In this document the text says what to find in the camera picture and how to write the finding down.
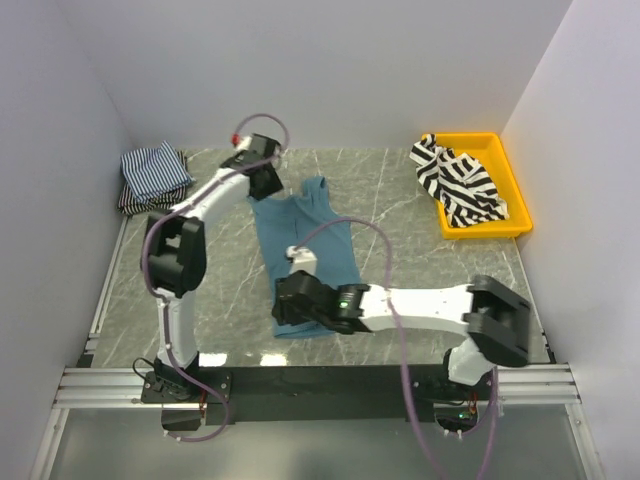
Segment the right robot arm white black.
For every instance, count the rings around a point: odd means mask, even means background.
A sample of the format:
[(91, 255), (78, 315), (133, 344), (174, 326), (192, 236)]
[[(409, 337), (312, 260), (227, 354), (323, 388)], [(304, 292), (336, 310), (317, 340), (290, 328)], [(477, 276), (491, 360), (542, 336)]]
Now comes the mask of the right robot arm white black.
[(314, 321), (342, 335), (402, 327), (461, 336), (438, 377), (452, 399), (464, 397), (496, 366), (529, 364), (531, 304), (486, 275), (441, 289), (385, 290), (374, 284), (333, 288), (297, 271), (276, 281), (272, 314), (280, 325)]

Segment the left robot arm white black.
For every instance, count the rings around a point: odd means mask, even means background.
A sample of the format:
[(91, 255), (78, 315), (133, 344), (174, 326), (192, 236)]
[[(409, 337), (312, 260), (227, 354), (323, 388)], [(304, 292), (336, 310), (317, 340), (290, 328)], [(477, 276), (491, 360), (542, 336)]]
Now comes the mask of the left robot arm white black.
[(176, 401), (193, 399), (200, 387), (194, 335), (195, 290), (207, 268), (206, 231), (234, 205), (262, 200), (283, 189), (273, 162), (280, 142), (260, 134), (234, 138), (234, 154), (186, 200), (149, 215), (141, 269), (158, 309), (160, 345), (153, 387)]

